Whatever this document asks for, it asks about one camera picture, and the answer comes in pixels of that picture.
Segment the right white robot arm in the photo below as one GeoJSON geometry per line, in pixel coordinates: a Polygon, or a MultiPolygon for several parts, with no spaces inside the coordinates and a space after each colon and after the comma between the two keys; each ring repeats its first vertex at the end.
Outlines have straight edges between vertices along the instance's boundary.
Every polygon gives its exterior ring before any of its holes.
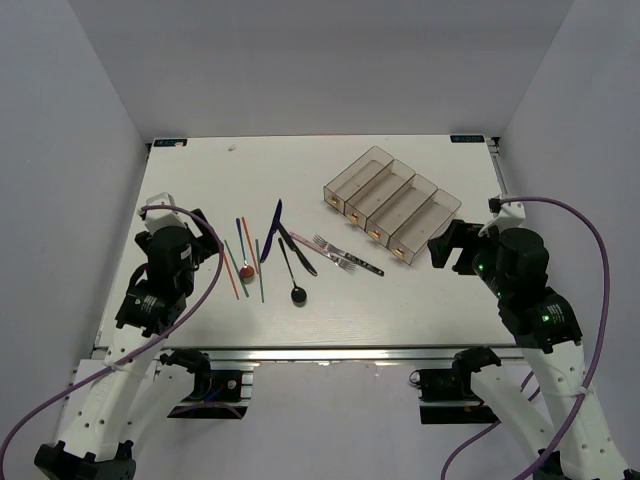
{"type": "Polygon", "coordinates": [[[542,416],[507,378],[488,347],[455,357],[453,390],[479,397],[511,432],[529,463],[523,479],[636,479],[611,437],[595,391],[585,386],[582,333],[569,302],[548,286],[549,253],[524,228],[504,231],[454,220],[428,241],[434,267],[453,250],[459,275],[475,275],[498,300],[499,316],[537,380],[548,414],[542,416]]]}

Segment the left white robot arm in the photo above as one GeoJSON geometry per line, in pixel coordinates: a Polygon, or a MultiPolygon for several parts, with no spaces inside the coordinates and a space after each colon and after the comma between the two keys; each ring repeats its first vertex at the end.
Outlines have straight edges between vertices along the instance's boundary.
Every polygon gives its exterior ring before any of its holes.
{"type": "Polygon", "coordinates": [[[131,479],[154,430],[187,398],[212,387],[210,360],[196,349],[162,348],[195,309],[187,305],[195,273],[223,245],[199,209],[189,216],[194,234],[169,205],[142,208],[145,229],[135,242],[146,256],[131,276],[116,315],[104,370],[91,377],[76,416],[52,444],[36,453],[35,466],[49,479],[131,479]]]}

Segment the black table knife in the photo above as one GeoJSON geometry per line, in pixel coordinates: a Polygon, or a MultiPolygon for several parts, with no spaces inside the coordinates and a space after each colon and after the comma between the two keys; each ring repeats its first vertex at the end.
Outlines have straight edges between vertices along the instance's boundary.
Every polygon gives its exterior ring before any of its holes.
{"type": "Polygon", "coordinates": [[[283,241],[286,243],[289,249],[295,253],[295,255],[297,256],[298,260],[300,261],[301,265],[305,268],[305,270],[309,272],[312,276],[316,277],[318,275],[318,272],[310,263],[310,261],[306,258],[306,256],[302,253],[299,247],[296,245],[293,238],[287,232],[286,228],[282,225],[281,222],[278,223],[278,231],[283,241]]]}

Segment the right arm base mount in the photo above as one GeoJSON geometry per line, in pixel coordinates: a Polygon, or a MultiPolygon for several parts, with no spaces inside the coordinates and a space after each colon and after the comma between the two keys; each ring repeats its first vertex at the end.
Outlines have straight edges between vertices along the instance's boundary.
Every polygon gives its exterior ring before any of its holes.
{"type": "Polygon", "coordinates": [[[489,425],[497,420],[479,397],[463,390],[452,368],[414,370],[409,384],[419,393],[422,425],[489,425]]]}

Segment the black spoon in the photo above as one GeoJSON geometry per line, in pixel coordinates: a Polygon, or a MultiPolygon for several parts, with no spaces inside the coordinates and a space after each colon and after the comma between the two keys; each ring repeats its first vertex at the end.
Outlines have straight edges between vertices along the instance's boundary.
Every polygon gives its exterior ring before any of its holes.
{"type": "Polygon", "coordinates": [[[291,278],[291,281],[292,281],[292,285],[293,285],[293,288],[292,288],[291,293],[290,293],[291,300],[292,300],[292,302],[293,302],[293,304],[295,306],[302,307],[302,306],[304,306],[306,304],[307,292],[302,287],[299,287],[297,285],[297,283],[296,283],[296,280],[295,280],[295,277],[294,277],[294,274],[293,274],[293,271],[292,271],[292,268],[291,268],[291,265],[290,265],[290,262],[289,262],[289,259],[288,259],[288,255],[287,255],[287,252],[286,252],[286,247],[285,247],[285,244],[284,244],[284,241],[283,241],[282,238],[278,239],[278,244],[279,244],[281,253],[283,255],[283,258],[285,260],[285,263],[286,263],[286,266],[287,266],[287,270],[289,272],[289,275],[290,275],[290,278],[291,278]]]}

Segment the green chopstick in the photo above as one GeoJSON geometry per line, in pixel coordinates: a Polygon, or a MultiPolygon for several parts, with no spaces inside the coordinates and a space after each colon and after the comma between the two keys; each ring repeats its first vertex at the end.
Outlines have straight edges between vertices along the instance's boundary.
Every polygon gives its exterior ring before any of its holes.
{"type": "Polygon", "coordinates": [[[229,256],[229,258],[231,260],[231,263],[233,265],[233,268],[234,268],[234,271],[236,273],[236,276],[238,277],[239,284],[240,284],[240,286],[242,288],[242,291],[244,292],[245,297],[249,298],[249,292],[248,292],[247,287],[246,287],[246,285],[244,283],[244,280],[242,279],[242,277],[240,275],[240,269],[238,268],[238,264],[237,264],[237,262],[236,262],[236,260],[234,258],[233,252],[231,251],[229,243],[228,243],[228,241],[226,239],[224,240],[224,245],[225,245],[226,251],[228,253],[228,256],[229,256]]]}
{"type": "Polygon", "coordinates": [[[257,238],[255,239],[255,250],[256,250],[256,269],[259,277],[260,298],[261,298],[261,303],[264,304],[265,303],[264,278],[263,278],[263,272],[262,272],[262,265],[260,262],[260,254],[261,254],[260,244],[257,238]]]}

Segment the orange chopstick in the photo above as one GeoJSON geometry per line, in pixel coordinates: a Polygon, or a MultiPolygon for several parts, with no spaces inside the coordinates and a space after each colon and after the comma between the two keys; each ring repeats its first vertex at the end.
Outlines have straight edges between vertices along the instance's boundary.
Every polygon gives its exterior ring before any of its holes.
{"type": "Polygon", "coordinates": [[[244,234],[246,236],[247,244],[249,246],[250,255],[251,255],[252,262],[253,262],[254,270],[255,270],[256,273],[259,274],[259,263],[256,260],[254,246],[252,244],[252,239],[251,239],[251,235],[249,233],[248,224],[247,224],[246,218],[244,216],[241,217],[241,223],[242,223],[242,227],[243,227],[243,230],[244,230],[244,234]]]}
{"type": "Polygon", "coordinates": [[[235,282],[235,279],[234,279],[234,275],[233,275],[232,270],[231,270],[231,265],[230,265],[230,262],[229,262],[229,258],[227,256],[227,251],[225,249],[223,249],[223,252],[222,252],[221,256],[223,258],[224,265],[225,265],[225,268],[226,268],[226,271],[227,271],[227,275],[229,277],[230,284],[232,286],[235,298],[236,298],[236,300],[240,300],[238,288],[237,288],[237,285],[236,285],[236,282],[235,282]]]}

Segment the colourful rainbow spoon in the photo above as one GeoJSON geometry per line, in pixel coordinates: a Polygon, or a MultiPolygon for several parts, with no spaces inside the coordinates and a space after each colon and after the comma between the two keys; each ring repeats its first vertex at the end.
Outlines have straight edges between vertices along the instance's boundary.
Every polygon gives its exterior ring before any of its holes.
{"type": "Polygon", "coordinates": [[[240,268],[240,278],[242,279],[243,282],[249,282],[254,278],[255,271],[254,271],[254,268],[249,264],[247,259],[245,242],[244,242],[243,231],[242,231],[242,223],[240,218],[236,219],[236,228],[239,236],[239,242],[240,242],[242,259],[243,259],[243,264],[242,264],[242,267],[240,268]]]}

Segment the blue plastic knife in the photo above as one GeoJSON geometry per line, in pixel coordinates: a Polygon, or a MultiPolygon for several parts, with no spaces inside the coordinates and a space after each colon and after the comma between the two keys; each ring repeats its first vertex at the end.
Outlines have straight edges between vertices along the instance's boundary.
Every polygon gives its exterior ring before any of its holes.
{"type": "Polygon", "coordinates": [[[267,260],[267,258],[269,256],[271,247],[272,247],[273,237],[279,231],[281,213],[282,213],[282,200],[279,199],[277,204],[276,204],[276,208],[275,208],[274,215],[273,215],[273,218],[272,218],[272,221],[271,221],[271,225],[269,227],[266,239],[264,241],[262,253],[260,254],[260,263],[261,264],[266,262],[266,260],[267,260]]]}

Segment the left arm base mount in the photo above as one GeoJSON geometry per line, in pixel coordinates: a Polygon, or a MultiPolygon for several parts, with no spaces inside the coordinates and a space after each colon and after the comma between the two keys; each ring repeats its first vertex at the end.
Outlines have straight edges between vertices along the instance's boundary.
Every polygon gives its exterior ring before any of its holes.
{"type": "Polygon", "coordinates": [[[244,418],[253,386],[253,372],[245,367],[225,367],[195,349],[177,349],[159,356],[161,373],[177,367],[187,375],[192,389],[168,414],[172,419],[244,418]]]}

